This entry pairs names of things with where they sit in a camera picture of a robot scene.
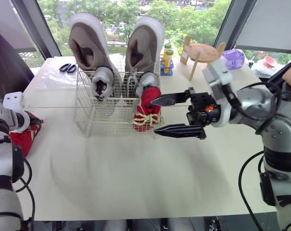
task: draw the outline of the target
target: white table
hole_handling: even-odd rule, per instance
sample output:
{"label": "white table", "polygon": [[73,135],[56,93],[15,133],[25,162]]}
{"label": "white table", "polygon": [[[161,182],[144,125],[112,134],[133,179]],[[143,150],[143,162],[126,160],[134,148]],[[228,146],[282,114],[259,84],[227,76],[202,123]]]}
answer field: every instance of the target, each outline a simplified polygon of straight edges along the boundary
{"label": "white table", "polygon": [[[263,148],[253,129],[208,126],[203,141],[150,136],[87,139],[74,123],[75,89],[40,88],[43,73],[54,62],[46,60],[25,90],[27,110],[45,121],[27,157],[33,168],[35,220],[248,213],[238,192],[238,173],[246,159]],[[182,92],[189,86],[209,90],[198,70],[188,81],[193,62],[174,63],[174,75],[161,77],[162,93]],[[247,66],[232,73],[238,88],[259,81]],[[165,124],[187,123],[186,113],[186,106],[162,108]],[[274,211],[262,201],[257,162],[244,172],[244,193],[254,212]],[[30,197],[24,191],[19,198],[27,218]]]}

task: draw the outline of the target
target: pink cup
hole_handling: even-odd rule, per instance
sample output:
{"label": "pink cup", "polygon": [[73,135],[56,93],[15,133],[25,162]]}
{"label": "pink cup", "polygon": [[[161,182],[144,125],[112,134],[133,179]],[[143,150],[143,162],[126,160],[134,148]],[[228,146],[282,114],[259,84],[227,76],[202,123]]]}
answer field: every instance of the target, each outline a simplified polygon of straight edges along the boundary
{"label": "pink cup", "polygon": [[273,68],[277,65],[277,62],[274,58],[272,58],[271,56],[266,56],[263,59],[263,65],[267,68]]}

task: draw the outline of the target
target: bottle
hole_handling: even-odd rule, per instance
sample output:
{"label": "bottle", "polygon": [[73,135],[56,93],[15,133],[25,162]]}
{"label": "bottle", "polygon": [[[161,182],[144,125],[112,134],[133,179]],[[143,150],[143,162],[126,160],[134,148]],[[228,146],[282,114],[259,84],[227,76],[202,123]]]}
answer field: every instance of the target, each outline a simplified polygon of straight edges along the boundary
{"label": "bottle", "polygon": [[169,73],[170,70],[170,64],[172,60],[172,55],[173,55],[173,50],[167,50],[166,51],[166,60],[164,62],[165,68],[164,68],[164,73],[167,74]]}
{"label": "bottle", "polygon": [[165,48],[165,50],[164,50],[164,56],[163,56],[163,61],[166,61],[166,52],[168,51],[168,50],[172,50],[172,48],[171,48],[171,44],[170,43],[166,43],[165,45],[164,45],[164,48]]}

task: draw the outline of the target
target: wire basket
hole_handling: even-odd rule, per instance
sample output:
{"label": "wire basket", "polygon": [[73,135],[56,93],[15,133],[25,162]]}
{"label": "wire basket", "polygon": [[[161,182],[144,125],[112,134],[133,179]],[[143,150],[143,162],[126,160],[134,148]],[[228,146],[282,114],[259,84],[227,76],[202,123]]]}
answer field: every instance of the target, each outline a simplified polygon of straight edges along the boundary
{"label": "wire basket", "polygon": [[[119,71],[122,82],[125,75],[122,59],[113,61]],[[143,126],[134,125],[133,118],[139,98],[125,98],[121,95],[121,86],[114,85],[114,93],[118,98],[107,98],[100,102],[92,93],[92,76],[95,71],[82,71],[78,68],[77,94],[75,105],[75,122],[86,137],[91,135],[130,135],[151,134],[163,123],[161,114],[155,117],[155,123],[146,123]],[[137,79],[143,73],[137,73]]]}

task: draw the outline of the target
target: scissors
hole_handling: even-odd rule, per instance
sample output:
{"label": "scissors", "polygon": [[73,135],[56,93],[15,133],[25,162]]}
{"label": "scissors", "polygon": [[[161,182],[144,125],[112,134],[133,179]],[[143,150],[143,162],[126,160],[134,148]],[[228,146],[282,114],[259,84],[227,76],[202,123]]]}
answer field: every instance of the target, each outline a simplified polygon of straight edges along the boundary
{"label": "scissors", "polygon": [[77,67],[76,65],[72,64],[64,64],[62,67],[59,68],[60,72],[67,72],[67,73],[74,73],[76,71]]}

